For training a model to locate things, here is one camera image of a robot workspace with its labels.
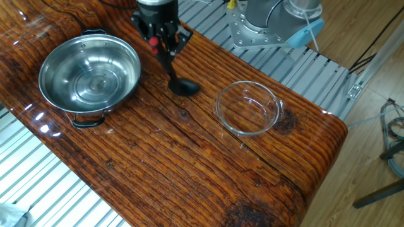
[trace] metal grating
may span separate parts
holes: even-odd
[[[235,49],[222,0],[211,5],[180,0],[189,26],[281,84],[341,118],[355,100],[346,98],[357,76],[337,63],[300,49]],[[5,108],[0,110],[0,203],[30,208],[21,226],[129,226]]]

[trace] wooden countertop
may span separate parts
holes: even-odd
[[[1,103],[133,226],[298,226],[345,124],[196,32],[174,67],[201,91],[173,95],[131,12],[96,0],[0,1]],[[38,74],[53,49],[94,26],[133,46],[143,71],[104,124],[76,129],[42,97]],[[285,120],[260,136],[229,134],[212,98],[240,80],[280,97]]]

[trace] black ladle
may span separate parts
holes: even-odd
[[[179,96],[193,96],[197,94],[199,91],[199,85],[197,83],[185,78],[177,77],[177,74],[172,67],[169,53],[163,48],[160,39],[153,37],[150,39],[149,44],[151,45],[157,60],[170,76],[169,89]]]
[[[169,82],[170,90],[179,96],[193,96],[199,91],[199,85],[185,78],[178,78],[175,72],[169,73],[171,78]]]

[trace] dark wood knot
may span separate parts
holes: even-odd
[[[232,206],[227,214],[226,227],[269,227],[271,216],[248,205]]]
[[[296,120],[297,119],[294,117],[293,113],[290,110],[285,110],[283,112],[282,120],[278,121],[273,126],[273,128],[280,134],[288,135],[293,131],[294,126],[296,124]]]
[[[181,117],[184,117],[184,118],[189,117],[189,112],[183,108],[178,108],[178,112],[181,115]]]

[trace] metal bracket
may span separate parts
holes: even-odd
[[[362,85],[354,84],[347,93],[347,98],[355,100],[359,97],[360,92],[364,89]]]

